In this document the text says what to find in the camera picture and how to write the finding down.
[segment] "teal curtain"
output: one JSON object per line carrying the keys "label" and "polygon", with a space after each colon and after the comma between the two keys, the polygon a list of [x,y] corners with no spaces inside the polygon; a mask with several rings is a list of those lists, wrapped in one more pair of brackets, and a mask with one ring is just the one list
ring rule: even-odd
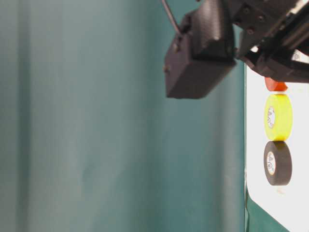
{"label": "teal curtain", "polygon": [[244,230],[243,65],[167,99],[173,35],[159,0],[0,1],[1,231]]}

